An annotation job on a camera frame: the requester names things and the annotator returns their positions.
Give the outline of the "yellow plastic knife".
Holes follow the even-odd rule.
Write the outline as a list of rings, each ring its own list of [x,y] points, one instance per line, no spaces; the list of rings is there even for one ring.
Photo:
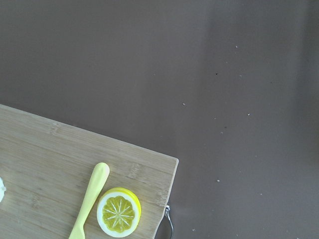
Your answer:
[[[84,224],[90,214],[90,211],[94,203],[97,200],[97,197],[99,196],[101,190],[103,189],[109,174],[110,174],[110,168],[104,162],[100,162],[96,164],[96,166],[94,167],[87,189],[86,189],[86,193],[85,193],[81,208],[79,210],[77,219],[70,233],[70,236],[69,236],[70,239],[85,238]]]

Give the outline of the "thick lemon half slice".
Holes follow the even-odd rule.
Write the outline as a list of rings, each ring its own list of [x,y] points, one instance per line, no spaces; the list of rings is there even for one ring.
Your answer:
[[[130,190],[116,187],[100,198],[97,221],[104,233],[113,238],[124,238],[138,227],[142,208],[138,197]]]

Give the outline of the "bamboo cutting board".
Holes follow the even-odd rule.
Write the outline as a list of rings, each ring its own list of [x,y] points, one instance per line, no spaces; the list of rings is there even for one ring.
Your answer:
[[[96,164],[107,191],[133,191],[142,215],[133,239],[153,239],[164,216],[178,159],[8,106],[0,108],[3,239],[69,237]]]

